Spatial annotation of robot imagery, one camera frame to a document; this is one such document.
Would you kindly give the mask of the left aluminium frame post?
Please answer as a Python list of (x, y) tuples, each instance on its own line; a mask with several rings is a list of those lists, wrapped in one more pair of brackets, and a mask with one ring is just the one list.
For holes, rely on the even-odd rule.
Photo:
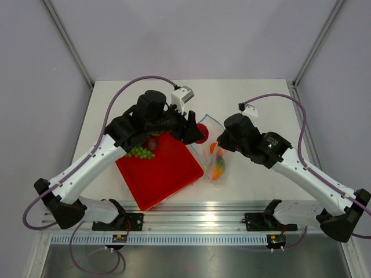
[(88, 70), (86, 69), (75, 45), (73, 44), (73, 41), (71, 40), (68, 31), (55, 7), (53, 4), (53, 1), (50, 0), (41, 0), (40, 3), (45, 8), (47, 14), (49, 15), (49, 18), (54, 25), (58, 35), (60, 36), (61, 40), (64, 43), (64, 46), (66, 47), (67, 51), (69, 52), (72, 60), (74, 61), (78, 71), (82, 75), (85, 83), (87, 84), (88, 88), (92, 91), (94, 88), (94, 81), (91, 77), (91, 75), (88, 73)]

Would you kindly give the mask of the left controller board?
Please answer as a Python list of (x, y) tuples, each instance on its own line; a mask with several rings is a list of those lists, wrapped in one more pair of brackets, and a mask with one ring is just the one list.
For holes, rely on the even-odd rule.
[(112, 242), (115, 243), (126, 243), (128, 240), (128, 237), (126, 235), (113, 235), (112, 236)]

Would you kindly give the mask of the green grape bunch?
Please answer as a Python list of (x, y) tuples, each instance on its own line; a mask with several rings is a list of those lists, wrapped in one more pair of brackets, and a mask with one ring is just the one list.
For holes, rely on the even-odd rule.
[(153, 159), (155, 154), (148, 148), (141, 145), (134, 147), (131, 151), (125, 154), (126, 158), (139, 158), (139, 159)]

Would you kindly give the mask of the dark purple passion fruit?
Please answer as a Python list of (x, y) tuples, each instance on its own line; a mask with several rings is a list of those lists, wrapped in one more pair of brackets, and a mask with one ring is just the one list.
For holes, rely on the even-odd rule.
[(155, 138), (149, 138), (146, 141), (146, 148), (150, 151), (156, 151), (158, 149), (158, 142)]

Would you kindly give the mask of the controller board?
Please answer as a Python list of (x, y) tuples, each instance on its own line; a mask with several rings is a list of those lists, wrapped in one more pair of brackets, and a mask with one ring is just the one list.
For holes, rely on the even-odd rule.
[(112, 242), (115, 243), (126, 243), (128, 240), (128, 237), (126, 235), (113, 235), (112, 236)]
[(285, 244), (286, 236), (285, 235), (271, 235), (269, 237), (271, 244)]

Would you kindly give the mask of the green orange mango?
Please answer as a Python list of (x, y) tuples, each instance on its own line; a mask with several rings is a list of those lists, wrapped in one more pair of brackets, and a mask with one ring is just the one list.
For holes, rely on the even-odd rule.
[(212, 180), (218, 180), (225, 171), (225, 160), (221, 156), (216, 156), (212, 166)]

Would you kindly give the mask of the aluminium frame post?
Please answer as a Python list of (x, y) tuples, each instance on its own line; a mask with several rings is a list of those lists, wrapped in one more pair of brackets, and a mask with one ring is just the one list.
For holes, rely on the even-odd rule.
[(303, 80), (305, 74), (310, 69), (312, 62), (315, 60), (321, 47), (324, 45), (327, 36), (330, 34), (339, 14), (343, 10), (344, 5), (347, 3), (346, 0), (336, 0), (330, 13), (328, 14), (325, 22), (323, 23), (314, 43), (312, 44), (310, 51), (306, 55), (296, 77), (293, 79), (292, 85), (297, 89)]
[(41, 0), (40, 3), (45, 8), (47, 14), (49, 15), (49, 18), (54, 25), (58, 35), (60, 36), (61, 40), (64, 43), (64, 46), (66, 47), (67, 51), (69, 52), (72, 60), (74, 61), (78, 71), (82, 75), (85, 83), (87, 84), (88, 88), (92, 91), (94, 88), (94, 81), (91, 77), (91, 75), (88, 73), (88, 70), (86, 69), (75, 45), (73, 44), (73, 41), (71, 40), (68, 31), (55, 7), (53, 4), (53, 1), (50, 0)]

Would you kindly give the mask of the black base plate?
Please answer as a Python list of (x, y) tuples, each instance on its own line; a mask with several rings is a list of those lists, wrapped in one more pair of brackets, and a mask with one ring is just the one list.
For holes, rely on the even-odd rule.
[(126, 213), (125, 215), (119, 215), (110, 224), (94, 222), (92, 230), (98, 232), (138, 232), (143, 229), (143, 220), (143, 213)]
[(245, 213), (241, 222), (248, 232), (295, 232), (296, 224), (281, 224), (274, 217), (265, 218), (263, 213)]

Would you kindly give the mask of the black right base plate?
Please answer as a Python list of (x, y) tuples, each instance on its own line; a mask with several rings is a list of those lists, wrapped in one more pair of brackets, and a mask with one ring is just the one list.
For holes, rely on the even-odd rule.
[(248, 232), (295, 232), (296, 224), (281, 224), (274, 217), (265, 218), (263, 213), (245, 213), (241, 222)]

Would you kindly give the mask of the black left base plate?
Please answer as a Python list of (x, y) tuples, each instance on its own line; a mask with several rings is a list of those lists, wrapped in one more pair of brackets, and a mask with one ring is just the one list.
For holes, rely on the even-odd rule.
[(110, 224), (94, 222), (92, 230), (98, 232), (138, 232), (143, 229), (143, 220), (143, 213), (126, 213), (125, 215), (119, 215)]

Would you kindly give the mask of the aluminium mounting rail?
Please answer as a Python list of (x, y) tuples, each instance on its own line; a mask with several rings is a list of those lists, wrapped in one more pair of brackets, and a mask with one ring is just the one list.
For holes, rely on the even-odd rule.
[[(225, 202), (170, 202), (165, 201), (148, 211), (141, 211), (135, 201), (121, 201), (125, 211), (134, 216), (142, 214), (140, 223), (142, 233), (245, 233), (246, 224), (242, 222), (246, 213), (262, 213), (271, 201), (225, 201)], [(309, 220), (304, 224), (296, 220), (291, 223), (298, 229), (308, 226), (312, 231), (319, 231), (315, 216), (322, 212), (318, 202), (313, 200), (282, 201), (283, 209), (288, 204), (289, 213), (305, 212), (304, 216), (313, 216), (317, 226), (311, 226)]]

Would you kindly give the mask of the red pomegranate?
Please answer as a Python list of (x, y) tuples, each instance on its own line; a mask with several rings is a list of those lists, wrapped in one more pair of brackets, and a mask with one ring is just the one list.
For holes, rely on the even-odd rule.
[(197, 123), (197, 127), (198, 127), (199, 131), (203, 134), (203, 139), (197, 140), (195, 143), (196, 144), (203, 144), (204, 142), (206, 142), (208, 140), (209, 130), (202, 123)]

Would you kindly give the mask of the orange fruit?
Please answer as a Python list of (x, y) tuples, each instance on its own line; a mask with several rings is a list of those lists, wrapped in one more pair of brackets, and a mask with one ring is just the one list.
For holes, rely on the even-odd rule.
[(211, 155), (223, 156), (224, 149), (220, 148), (217, 142), (213, 142), (210, 144), (209, 151)]

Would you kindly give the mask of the right controller board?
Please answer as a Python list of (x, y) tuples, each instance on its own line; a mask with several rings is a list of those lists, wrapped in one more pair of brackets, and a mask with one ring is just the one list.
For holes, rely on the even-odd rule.
[(271, 244), (285, 244), (286, 236), (285, 235), (271, 235), (269, 237)]

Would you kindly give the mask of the clear zip top bag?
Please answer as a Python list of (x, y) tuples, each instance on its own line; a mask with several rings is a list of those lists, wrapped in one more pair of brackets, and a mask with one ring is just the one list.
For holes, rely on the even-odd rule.
[(209, 132), (208, 139), (201, 144), (193, 143), (188, 146), (188, 149), (203, 170), (202, 179), (221, 187), (227, 180), (231, 160), (227, 151), (220, 148), (217, 142), (217, 138), (224, 131), (224, 126), (209, 114), (198, 123)]

